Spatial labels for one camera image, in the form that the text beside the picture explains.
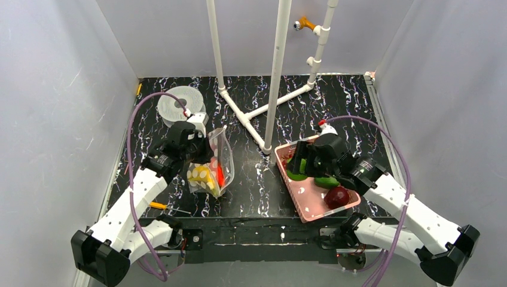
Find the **orange toy carrot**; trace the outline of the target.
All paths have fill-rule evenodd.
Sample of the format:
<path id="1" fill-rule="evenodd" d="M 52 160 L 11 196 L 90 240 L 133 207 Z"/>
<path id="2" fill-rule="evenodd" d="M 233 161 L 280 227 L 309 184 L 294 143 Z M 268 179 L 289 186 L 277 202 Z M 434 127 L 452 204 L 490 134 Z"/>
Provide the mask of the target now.
<path id="1" fill-rule="evenodd" d="M 225 176 L 223 173 L 223 169 L 219 163 L 216 168 L 216 174 L 217 174 L 216 178 L 217 178 L 219 187 L 220 188 L 224 187 L 225 186 Z"/>

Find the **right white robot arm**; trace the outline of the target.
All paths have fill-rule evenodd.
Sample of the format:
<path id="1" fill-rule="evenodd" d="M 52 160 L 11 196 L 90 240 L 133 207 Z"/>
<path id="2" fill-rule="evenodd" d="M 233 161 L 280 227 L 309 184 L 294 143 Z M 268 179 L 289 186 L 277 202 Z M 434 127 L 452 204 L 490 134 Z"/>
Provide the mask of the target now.
<path id="1" fill-rule="evenodd" d="M 342 187 L 357 192 L 395 217 L 402 230 L 353 213 L 338 237 L 349 245 L 374 245 L 409 259 L 433 281 L 452 286 L 471 258 L 480 232 L 438 215 L 408 191 L 370 157 L 354 156 L 338 135 L 327 133 L 314 141 L 298 141 L 287 170 L 312 178 L 331 176 Z"/>

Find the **red toy apple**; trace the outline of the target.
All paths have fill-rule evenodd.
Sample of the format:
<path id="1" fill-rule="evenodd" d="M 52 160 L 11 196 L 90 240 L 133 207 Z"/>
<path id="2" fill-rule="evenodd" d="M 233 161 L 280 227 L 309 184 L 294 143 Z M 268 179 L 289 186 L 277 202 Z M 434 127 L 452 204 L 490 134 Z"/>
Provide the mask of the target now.
<path id="1" fill-rule="evenodd" d="M 219 161 L 216 157 L 213 157 L 211 159 L 211 162 L 209 163 L 210 170 L 218 170 L 219 167 Z"/>

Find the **green toy mango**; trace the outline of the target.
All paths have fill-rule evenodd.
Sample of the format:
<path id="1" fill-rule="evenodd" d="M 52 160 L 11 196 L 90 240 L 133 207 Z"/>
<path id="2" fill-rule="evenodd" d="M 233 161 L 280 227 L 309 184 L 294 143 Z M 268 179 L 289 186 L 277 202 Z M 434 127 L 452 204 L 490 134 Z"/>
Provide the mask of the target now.
<path id="1" fill-rule="evenodd" d="M 314 178 L 313 182 L 315 186 L 330 190 L 332 188 L 340 186 L 340 183 L 333 177 L 327 178 Z"/>

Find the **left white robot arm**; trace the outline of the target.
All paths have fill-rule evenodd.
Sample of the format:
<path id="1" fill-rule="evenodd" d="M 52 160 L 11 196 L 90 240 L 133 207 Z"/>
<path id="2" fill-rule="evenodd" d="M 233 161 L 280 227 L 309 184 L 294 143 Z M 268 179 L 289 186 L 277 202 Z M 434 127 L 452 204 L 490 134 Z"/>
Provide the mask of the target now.
<path id="1" fill-rule="evenodd" d="M 168 138 L 142 160 L 113 207 L 87 231 L 72 236 L 76 268 L 105 286 L 117 286 L 132 263 L 147 253 L 154 255 L 154 248 L 169 243 L 173 233 L 168 216 L 146 227 L 139 217 L 184 168 L 208 163 L 213 155 L 204 124 L 175 122 Z"/>

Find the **pink plastic basket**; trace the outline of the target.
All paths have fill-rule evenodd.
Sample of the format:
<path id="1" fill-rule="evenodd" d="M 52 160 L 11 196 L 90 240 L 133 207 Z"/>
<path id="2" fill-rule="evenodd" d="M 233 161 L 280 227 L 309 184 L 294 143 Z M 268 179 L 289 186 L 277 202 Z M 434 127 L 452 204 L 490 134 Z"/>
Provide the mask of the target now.
<path id="1" fill-rule="evenodd" d="M 303 181 L 293 181 L 290 179 L 286 174 L 283 162 L 294 153 L 296 144 L 296 142 L 291 142 L 280 145 L 274 149 L 274 154 L 283 183 L 288 189 L 301 222 L 315 221 L 344 210 L 352 209 L 361 203 L 359 195 L 354 191 L 349 191 L 348 204 L 336 209 L 330 209 L 324 202 L 328 190 L 315 185 L 313 178 L 307 178 Z"/>

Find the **yellow toy banana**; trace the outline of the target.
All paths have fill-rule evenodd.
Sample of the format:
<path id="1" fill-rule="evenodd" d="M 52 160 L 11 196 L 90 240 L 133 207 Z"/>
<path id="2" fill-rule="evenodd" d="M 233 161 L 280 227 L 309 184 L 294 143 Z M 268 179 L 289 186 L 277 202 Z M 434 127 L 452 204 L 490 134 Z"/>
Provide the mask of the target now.
<path id="1" fill-rule="evenodd" d="M 221 187 L 215 172 L 207 166 L 191 165 L 187 171 L 187 182 L 191 193 L 209 193 L 218 198 L 221 196 Z"/>

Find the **green striped toy watermelon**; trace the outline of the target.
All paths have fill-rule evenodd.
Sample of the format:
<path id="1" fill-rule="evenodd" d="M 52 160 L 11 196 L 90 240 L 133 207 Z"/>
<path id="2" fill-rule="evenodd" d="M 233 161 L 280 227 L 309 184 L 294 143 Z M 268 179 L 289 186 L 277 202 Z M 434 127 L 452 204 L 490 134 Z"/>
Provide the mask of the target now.
<path id="1" fill-rule="evenodd" d="M 285 171 L 292 181 L 303 181 L 308 178 L 306 175 L 306 159 L 294 160 L 292 157 L 285 162 Z"/>

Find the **clear dotted zip bag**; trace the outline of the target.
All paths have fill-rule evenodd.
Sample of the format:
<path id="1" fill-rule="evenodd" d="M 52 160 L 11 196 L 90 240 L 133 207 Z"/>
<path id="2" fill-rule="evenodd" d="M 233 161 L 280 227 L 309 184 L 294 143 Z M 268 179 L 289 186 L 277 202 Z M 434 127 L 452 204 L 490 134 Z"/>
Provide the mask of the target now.
<path id="1" fill-rule="evenodd" d="M 191 193 L 209 193 L 219 198 L 234 179 L 233 152 L 226 137 L 227 126 L 211 131 L 209 136 L 213 156 L 209 163 L 191 163 L 187 182 Z"/>

